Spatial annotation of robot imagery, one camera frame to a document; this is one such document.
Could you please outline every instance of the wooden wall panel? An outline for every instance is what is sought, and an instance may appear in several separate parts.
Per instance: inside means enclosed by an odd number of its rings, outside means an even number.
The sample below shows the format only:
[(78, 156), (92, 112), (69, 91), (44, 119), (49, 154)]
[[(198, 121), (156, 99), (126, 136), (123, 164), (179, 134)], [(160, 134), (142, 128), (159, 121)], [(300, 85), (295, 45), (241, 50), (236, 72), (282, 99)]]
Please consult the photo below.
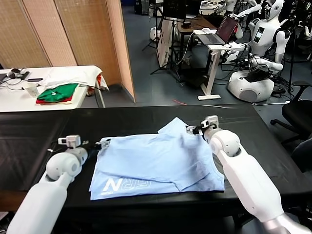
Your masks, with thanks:
[(118, 59), (121, 83), (135, 101), (135, 91), (132, 81), (130, 59), (128, 53), (125, 26), (119, 0), (106, 0), (110, 24), (113, 32), (115, 51)]
[(49, 67), (19, 0), (0, 0), (0, 63), (4, 68)]
[(120, 83), (104, 0), (55, 0), (78, 65), (96, 65), (109, 85)]
[(54, 0), (23, 0), (34, 29), (53, 66), (77, 66)]

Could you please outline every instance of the folded green shirt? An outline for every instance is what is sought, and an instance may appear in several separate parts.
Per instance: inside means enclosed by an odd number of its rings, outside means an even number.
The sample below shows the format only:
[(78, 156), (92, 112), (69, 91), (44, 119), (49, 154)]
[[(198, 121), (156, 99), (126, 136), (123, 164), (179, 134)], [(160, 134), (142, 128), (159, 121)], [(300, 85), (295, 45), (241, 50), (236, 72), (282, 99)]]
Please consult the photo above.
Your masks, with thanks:
[(37, 97), (37, 100), (45, 102), (60, 102), (70, 98), (78, 84), (60, 85), (54, 89), (47, 89)]

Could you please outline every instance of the black tablecloth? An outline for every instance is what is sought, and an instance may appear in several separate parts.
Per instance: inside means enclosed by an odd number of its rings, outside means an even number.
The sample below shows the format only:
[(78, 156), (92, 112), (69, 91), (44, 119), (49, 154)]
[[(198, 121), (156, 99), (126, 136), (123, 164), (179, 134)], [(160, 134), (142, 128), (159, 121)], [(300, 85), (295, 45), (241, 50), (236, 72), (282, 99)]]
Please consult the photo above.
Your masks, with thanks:
[[(157, 133), (158, 129), (175, 117), (189, 125), (198, 125), (209, 115), (218, 115), (221, 128), (238, 134), (244, 148), (259, 161), (279, 189), (284, 205), (287, 206), (293, 201), (300, 202), (303, 196), (306, 197), (312, 192), (312, 187), (304, 175), (272, 136), (253, 107), (248, 104), (0, 114), (1, 169), (4, 170), (4, 173), (1, 173), (0, 189), (24, 189), (31, 184), (31, 180), (34, 182), (38, 179), (41, 174), (34, 176), (33, 172), (44, 168), (43, 162), (48, 157), (46, 149), (57, 137), (79, 134), (82, 140), (95, 142), (102, 137), (152, 134)], [(222, 216), (242, 211), (242, 206), (227, 180), (223, 193), (143, 195), (90, 201), (88, 190), (95, 162), (96, 157), (90, 158), (69, 186), (62, 217), (69, 217), (70, 214), (71, 218), (75, 215), (79, 218), (81, 214), (86, 217), (91, 213), (101, 213), (105, 217), (115, 214), (118, 218), (121, 218), (120, 215), (135, 218), (136, 215), (145, 216), (146, 212), (151, 214), (148, 210), (150, 208), (153, 210), (152, 215), (156, 215), (157, 210), (162, 214), (174, 210), (175, 214), (178, 212), (195, 215), (204, 211), (214, 215), (217, 212)], [(215, 163), (222, 172), (220, 163), (217, 160)]]
[(29, 190), (42, 175), (69, 112), (0, 113), (0, 190)]

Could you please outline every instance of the office chair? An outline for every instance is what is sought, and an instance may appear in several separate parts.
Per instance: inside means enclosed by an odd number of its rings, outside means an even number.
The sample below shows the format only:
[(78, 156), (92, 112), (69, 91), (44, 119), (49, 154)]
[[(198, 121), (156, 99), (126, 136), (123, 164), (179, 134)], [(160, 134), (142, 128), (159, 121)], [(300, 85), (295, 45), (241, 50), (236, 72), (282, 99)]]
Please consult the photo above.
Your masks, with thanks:
[(312, 138), (300, 143), (292, 153), (292, 159), (304, 173), (312, 170)]
[(282, 108), (283, 117), (291, 125), (283, 123), (278, 119), (273, 119), (270, 122), (272, 125), (279, 124), (284, 128), (298, 134), (297, 136), (283, 141), (282, 144), (286, 144), (295, 140), (307, 140), (312, 134), (312, 101), (299, 100), (305, 89), (312, 87), (312, 84), (305, 81), (295, 81), (293, 86), (300, 87), (300, 90), (294, 99), (290, 103), (285, 104)]

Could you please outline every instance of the light blue shirt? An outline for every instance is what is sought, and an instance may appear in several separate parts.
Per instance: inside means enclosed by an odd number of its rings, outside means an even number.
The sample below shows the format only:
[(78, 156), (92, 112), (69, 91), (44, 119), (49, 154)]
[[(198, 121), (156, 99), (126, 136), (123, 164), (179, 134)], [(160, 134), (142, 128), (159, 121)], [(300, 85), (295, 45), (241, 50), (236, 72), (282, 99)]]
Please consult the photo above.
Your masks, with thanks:
[(223, 191), (224, 176), (216, 169), (202, 136), (186, 133), (175, 118), (158, 134), (106, 137), (109, 146), (98, 156), (90, 185), (91, 200), (117, 196), (190, 191)]

